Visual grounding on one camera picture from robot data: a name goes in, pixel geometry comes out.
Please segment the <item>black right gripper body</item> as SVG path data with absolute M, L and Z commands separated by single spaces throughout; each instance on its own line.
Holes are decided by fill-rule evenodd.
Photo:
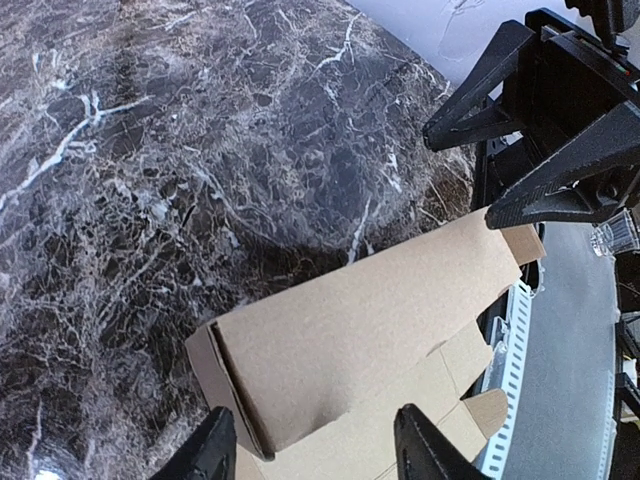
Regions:
M 639 107 L 639 70 L 617 42 L 638 21 L 638 8 L 582 7 L 579 12 L 591 18 L 593 34 L 548 9 L 525 16 L 537 35 L 518 75 L 529 115 L 522 131 L 533 157 L 529 172 L 615 106 L 630 101 Z

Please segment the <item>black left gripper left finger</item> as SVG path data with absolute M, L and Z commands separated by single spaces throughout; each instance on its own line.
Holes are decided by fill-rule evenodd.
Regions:
M 232 412 L 222 406 L 206 418 L 151 480 L 233 480 L 236 431 Z

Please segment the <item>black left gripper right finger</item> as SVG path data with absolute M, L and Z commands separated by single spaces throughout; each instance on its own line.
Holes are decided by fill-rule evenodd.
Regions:
M 399 480 L 489 480 L 412 403 L 396 413 L 394 441 Z

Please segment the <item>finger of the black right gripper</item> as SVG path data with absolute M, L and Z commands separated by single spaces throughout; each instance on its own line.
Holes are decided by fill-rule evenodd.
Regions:
M 496 106 L 465 115 L 517 70 L 520 53 L 534 39 L 534 32 L 515 20 L 502 23 L 467 78 L 424 125 L 425 145 L 441 151 L 517 130 L 518 121 Z
M 490 229 L 600 223 L 639 203 L 639 107 L 625 101 L 515 182 L 487 210 Z

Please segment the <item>brown cardboard paper box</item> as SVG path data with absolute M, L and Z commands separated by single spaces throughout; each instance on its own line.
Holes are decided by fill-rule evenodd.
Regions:
M 199 327 L 186 342 L 212 407 L 231 410 L 240 479 L 392 479 L 392 422 L 414 404 L 466 460 L 504 425 L 477 319 L 542 258 L 530 225 L 478 210 Z

